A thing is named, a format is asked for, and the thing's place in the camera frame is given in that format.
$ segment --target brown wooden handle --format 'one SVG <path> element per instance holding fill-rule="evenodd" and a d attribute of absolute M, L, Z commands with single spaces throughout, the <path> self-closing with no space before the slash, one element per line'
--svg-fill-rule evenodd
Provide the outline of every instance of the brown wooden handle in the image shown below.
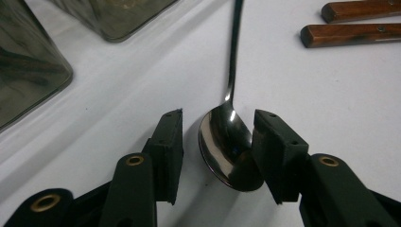
<path fill-rule="evenodd" d="M 327 23 L 396 15 L 401 15 L 401 0 L 334 2 L 324 5 L 322 8 L 322 17 Z"/>
<path fill-rule="evenodd" d="M 312 25 L 301 30 L 305 47 L 401 41 L 401 24 Z"/>

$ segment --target metal rivet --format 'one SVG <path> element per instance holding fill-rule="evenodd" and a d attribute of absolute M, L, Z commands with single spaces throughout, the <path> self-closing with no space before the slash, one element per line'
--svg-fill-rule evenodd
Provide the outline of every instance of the metal rivet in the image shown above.
<path fill-rule="evenodd" d="M 335 159 L 333 159 L 333 158 L 330 158 L 330 157 L 327 157 L 327 156 L 320 157 L 320 158 L 319 158 L 319 161 L 320 161 L 322 164 L 326 165 L 326 166 L 335 167 L 335 166 L 338 166 L 338 165 L 339 165 L 339 162 L 338 162 L 337 160 L 335 160 Z"/>
<path fill-rule="evenodd" d="M 30 206 L 30 209 L 33 212 L 43 212 L 48 209 L 53 208 L 59 201 L 61 200 L 61 197 L 57 194 L 50 194 L 47 196 L 43 196 L 39 199 L 37 199 L 35 202 L 32 203 Z"/>
<path fill-rule="evenodd" d="M 144 162 L 144 157 L 142 156 L 131 156 L 126 160 L 127 166 L 138 166 Z"/>
<path fill-rule="evenodd" d="M 377 30 L 380 31 L 380 32 L 385 32 L 386 28 L 384 26 L 378 26 Z"/>

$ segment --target spoon handle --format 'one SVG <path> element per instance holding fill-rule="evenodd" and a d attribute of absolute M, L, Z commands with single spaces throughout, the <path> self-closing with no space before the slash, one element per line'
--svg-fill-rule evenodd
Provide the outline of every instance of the spoon handle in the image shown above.
<path fill-rule="evenodd" d="M 327 3 L 322 17 L 327 23 L 338 23 L 401 15 L 401 0 L 369 0 Z"/>
<path fill-rule="evenodd" d="M 401 41 L 401 24 L 311 25 L 301 30 L 305 47 L 381 44 Z"/>
<path fill-rule="evenodd" d="M 233 28 L 231 36 L 229 77 L 228 77 L 227 93 L 225 96 L 225 101 L 229 101 L 231 104 L 233 104 L 233 97 L 234 97 L 236 53 L 238 48 L 239 27 L 241 24 L 241 12 L 242 12 L 243 2 L 244 2 L 243 0 L 235 0 Z"/>

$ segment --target black plastic part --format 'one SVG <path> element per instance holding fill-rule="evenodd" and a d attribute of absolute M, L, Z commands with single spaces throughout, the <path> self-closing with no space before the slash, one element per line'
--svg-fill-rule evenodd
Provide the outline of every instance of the black plastic part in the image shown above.
<path fill-rule="evenodd" d="M 395 201 L 391 198 L 383 196 L 377 192 L 371 191 L 375 198 L 380 202 L 383 208 L 392 216 L 397 222 L 398 226 L 401 226 L 401 202 Z"/>
<path fill-rule="evenodd" d="M 146 153 L 121 158 L 100 218 L 100 227 L 157 224 L 152 161 Z"/>
<path fill-rule="evenodd" d="M 253 158 L 277 204 L 297 201 L 308 144 L 278 115 L 256 110 Z"/>
<path fill-rule="evenodd" d="M 327 154 L 307 163 L 300 210 L 305 227 L 398 226 L 351 168 Z"/>
<path fill-rule="evenodd" d="M 70 208 L 65 227 L 97 227 L 103 211 L 104 202 L 111 183 L 105 183 L 100 187 L 76 198 Z"/>
<path fill-rule="evenodd" d="M 153 162 L 155 198 L 175 203 L 183 165 L 183 111 L 165 113 L 143 153 Z"/>
<path fill-rule="evenodd" d="M 47 189 L 24 201 L 5 227 L 62 226 L 73 196 L 65 189 Z"/>

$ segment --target brass screw insert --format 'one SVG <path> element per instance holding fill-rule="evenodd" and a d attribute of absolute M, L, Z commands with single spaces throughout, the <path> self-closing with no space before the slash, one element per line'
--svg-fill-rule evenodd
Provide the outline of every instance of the brass screw insert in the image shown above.
<path fill-rule="evenodd" d="M 144 157 L 142 156 L 131 156 L 126 160 L 127 166 L 138 166 L 144 162 Z"/>
<path fill-rule="evenodd" d="M 33 202 L 30 209 L 37 213 L 43 212 L 53 208 L 60 200 L 61 197 L 57 194 L 46 195 Z"/>
<path fill-rule="evenodd" d="M 326 166 L 336 167 L 339 165 L 339 162 L 337 160 L 327 156 L 320 157 L 319 161 Z"/>

